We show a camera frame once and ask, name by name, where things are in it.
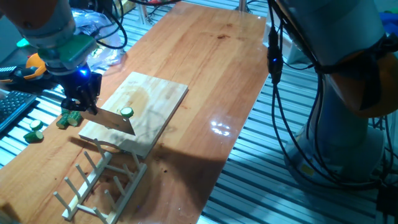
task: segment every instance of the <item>cucumber piece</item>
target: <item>cucumber piece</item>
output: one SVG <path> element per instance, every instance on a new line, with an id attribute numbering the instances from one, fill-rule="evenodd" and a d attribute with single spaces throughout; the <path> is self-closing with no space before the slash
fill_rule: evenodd
<path id="1" fill-rule="evenodd" d="M 34 120 L 30 123 L 30 128 L 33 131 L 38 131 L 43 128 L 43 122 L 40 120 Z"/>
<path id="2" fill-rule="evenodd" d="M 56 123 L 57 127 L 60 129 L 66 129 L 69 126 L 68 117 L 69 114 L 62 115 L 61 119 Z"/>
<path id="3" fill-rule="evenodd" d="M 24 136 L 24 139 L 28 143 L 39 142 L 44 138 L 43 133 L 40 131 L 32 131 Z"/>
<path id="4" fill-rule="evenodd" d="M 78 126 L 81 121 L 83 120 L 83 117 L 81 117 L 79 111 L 72 111 L 70 115 L 68 116 L 68 123 L 72 125 L 73 127 Z"/>
<path id="5" fill-rule="evenodd" d="M 62 114 L 62 115 L 70 114 L 70 110 L 65 109 L 65 108 L 61 108 L 61 114 Z"/>
<path id="6" fill-rule="evenodd" d="M 123 108 L 120 113 L 122 114 L 123 117 L 125 118 L 130 118 L 131 116 L 133 116 L 134 111 L 132 110 L 132 108 Z"/>

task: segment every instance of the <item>wooden cutting board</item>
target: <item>wooden cutting board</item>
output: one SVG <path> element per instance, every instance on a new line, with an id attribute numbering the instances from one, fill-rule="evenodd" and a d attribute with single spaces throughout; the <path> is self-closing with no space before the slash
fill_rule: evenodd
<path id="1" fill-rule="evenodd" d="M 145 158 L 187 92 L 186 85 L 132 72 L 101 108 L 120 114 L 121 109 L 131 107 L 134 115 L 130 122 L 136 135 L 108 129 L 92 121 L 79 135 L 88 141 L 98 139 L 101 144 L 134 151 Z"/>

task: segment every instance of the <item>wooden table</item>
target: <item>wooden table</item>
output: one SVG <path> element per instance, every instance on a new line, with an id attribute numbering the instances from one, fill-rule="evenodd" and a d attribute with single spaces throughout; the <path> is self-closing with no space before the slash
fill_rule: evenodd
<path id="1" fill-rule="evenodd" d="M 196 223 L 268 74 L 265 23 L 238 11 L 180 2 L 129 50 L 122 65 L 104 74 L 98 106 L 133 71 L 189 86 L 145 160 L 148 170 L 118 223 Z M 94 145 L 78 137 L 86 122 L 66 131 L 51 124 L 42 143 L 31 144 L 0 170 L 0 198 L 21 223 L 68 223 L 53 192 L 69 202 L 74 194 L 63 178 L 83 183 L 76 163 L 91 172 L 83 150 L 95 162 L 100 159 Z M 122 160 L 131 158 L 117 155 L 113 162 Z M 106 175 L 85 205 L 107 213 L 104 189 L 115 193 Z M 73 222 L 101 223 L 83 212 Z"/>

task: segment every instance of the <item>knife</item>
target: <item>knife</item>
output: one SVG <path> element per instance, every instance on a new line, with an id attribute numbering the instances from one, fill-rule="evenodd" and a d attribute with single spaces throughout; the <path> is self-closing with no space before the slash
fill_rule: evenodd
<path id="1" fill-rule="evenodd" d="M 97 124 L 101 124 L 107 128 L 136 135 L 128 118 L 101 108 L 97 108 L 97 110 L 98 113 L 96 115 L 93 115 L 88 111 L 81 112 L 80 114 L 85 119 L 95 122 Z"/>

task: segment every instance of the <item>keyboard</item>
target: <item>keyboard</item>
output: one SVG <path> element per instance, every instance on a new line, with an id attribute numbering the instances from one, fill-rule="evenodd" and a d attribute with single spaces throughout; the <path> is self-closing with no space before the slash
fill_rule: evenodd
<path id="1" fill-rule="evenodd" d="M 0 100 L 0 131 L 8 127 L 36 99 L 36 95 L 11 91 Z"/>

